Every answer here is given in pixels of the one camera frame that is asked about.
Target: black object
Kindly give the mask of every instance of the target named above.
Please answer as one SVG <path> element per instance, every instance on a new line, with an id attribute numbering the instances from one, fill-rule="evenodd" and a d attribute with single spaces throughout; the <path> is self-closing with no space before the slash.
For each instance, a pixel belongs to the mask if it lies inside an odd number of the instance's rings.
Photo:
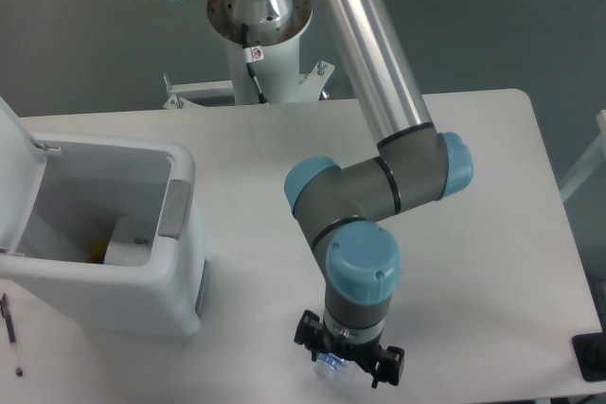
<path id="1" fill-rule="evenodd" d="M 317 360 L 318 354 L 332 353 L 341 359 L 355 361 L 369 373 L 372 388 L 377 388 L 379 382 L 397 386 L 404 367 L 404 351 L 395 346 L 383 349 L 379 344 L 380 338 L 381 334 L 368 343 L 347 343 L 345 336 L 335 337 L 320 322 L 319 316 L 308 309 L 303 312 L 294 334 L 294 342 L 305 345 L 312 352 L 312 361 Z"/>
<path id="2" fill-rule="evenodd" d="M 606 333 L 587 333 L 572 338 L 580 373 L 588 382 L 606 380 Z"/>
<path id="3" fill-rule="evenodd" d="M 2 298 L 0 298 L 0 313 L 7 324 L 7 332 L 9 333 L 9 344 L 12 348 L 13 354 L 15 355 L 15 360 L 17 362 L 17 366 L 15 367 L 15 374 L 18 377 L 23 375 L 23 368 L 21 367 L 19 356 L 16 354 L 17 352 L 17 337 L 15 336 L 15 327 L 12 324 L 12 316 L 10 315 L 9 309 L 9 297 L 3 293 Z"/>

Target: clear plastic part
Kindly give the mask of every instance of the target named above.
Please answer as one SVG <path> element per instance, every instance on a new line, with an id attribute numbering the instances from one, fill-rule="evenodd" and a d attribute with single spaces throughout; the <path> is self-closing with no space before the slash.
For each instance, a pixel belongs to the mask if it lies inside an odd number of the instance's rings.
<path id="1" fill-rule="evenodd" d="M 313 371 L 327 380 L 334 380 L 340 372 L 343 372 L 349 365 L 349 361 L 340 359 L 333 354 L 319 354 Z"/>

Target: black cable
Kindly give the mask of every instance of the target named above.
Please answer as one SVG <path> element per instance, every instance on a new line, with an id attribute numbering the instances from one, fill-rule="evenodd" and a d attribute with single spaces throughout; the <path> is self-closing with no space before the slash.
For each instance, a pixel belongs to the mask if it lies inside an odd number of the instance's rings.
<path id="1" fill-rule="evenodd" d="M 241 28 L 241 41 L 242 41 L 242 49 L 246 49 L 248 46 L 248 26 L 246 24 L 242 24 L 242 28 Z M 253 82 L 255 83 L 255 89 L 257 90 L 257 97 L 258 97 L 258 102 L 260 104 L 266 104 L 267 98 L 265 97 L 265 94 L 263 94 L 263 90 L 261 89 L 261 84 L 258 82 L 258 78 L 257 78 L 257 73 L 255 73 L 255 67 L 253 66 L 253 63 L 251 61 L 248 61 L 246 63 L 246 70 L 248 70 L 248 76 L 250 76 L 250 78 L 253 80 Z"/>

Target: warning sticker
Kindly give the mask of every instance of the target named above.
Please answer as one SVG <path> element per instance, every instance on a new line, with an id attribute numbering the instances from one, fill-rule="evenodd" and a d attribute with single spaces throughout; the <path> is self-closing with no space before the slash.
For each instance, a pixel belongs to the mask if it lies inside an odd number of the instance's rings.
<path id="1" fill-rule="evenodd" d="M 263 60 L 263 47 L 262 46 L 251 46 L 244 48 L 244 59 L 246 63 L 253 63 L 254 61 Z"/>

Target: silver aluminum tube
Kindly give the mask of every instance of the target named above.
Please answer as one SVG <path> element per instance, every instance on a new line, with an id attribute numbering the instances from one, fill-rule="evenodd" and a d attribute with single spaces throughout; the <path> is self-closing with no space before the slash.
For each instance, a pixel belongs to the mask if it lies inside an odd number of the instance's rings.
<path id="1" fill-rule="evenodd" d="M 377 143 L 431 122 L 383 0 L 320 0 Z"/>

